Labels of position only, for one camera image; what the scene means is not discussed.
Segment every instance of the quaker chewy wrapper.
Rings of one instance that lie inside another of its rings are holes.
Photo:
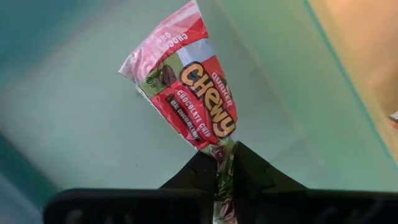
[[[208,42],[197,3],[162,21],[123,63],[131,79],[166,121],[218,163],[215,220],[236,223],[231,202],[235,103]]]

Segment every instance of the teal wall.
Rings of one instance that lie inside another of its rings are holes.
[[[195,151],[116,72],[187,1],[41,1],[7,20],[0,45],[0,130],[12,143],[0,172],[37,206],[55,189],[159,187]],[[306,2],[199,3],[243,143],[309,187],[397,189],[396,165]],[[0,10],[6,20],[18,7]]]
[[[40,210],[2,175],[0,175],[0,222],[42,223]]]
[[[311,5],[219,2],[336,186],[398,190],[396,163]]]

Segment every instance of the chocolate chip image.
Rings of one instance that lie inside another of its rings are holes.
[[[226,159],[226,149],[224,146],[212,146],[210,154],[217,160],[219,165],[221,165]]]
[[[230,220],[234,217],[233,204],[232,204],[232,200],[230,198],[227,198],[223,202],[223,206],[221,207],[221,210],[220,210],[220,216],[224,220]]]
[[[157,77],[162,85],[169,86],[176,81],[173,68],[170,65],[164,65],[159,71]]]

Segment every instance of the granola bar wrapper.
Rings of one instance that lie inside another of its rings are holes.
[[[217,160],[214,219],[236,223],[231,194],[238,117],[208,38],[197,3],[190,1],[154,29],[119,73],[136,84],[179,135]]]

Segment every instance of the green surface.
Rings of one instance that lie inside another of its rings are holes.
[[[396,164],[309,3],[221,2],[336,186],[398,190]]]

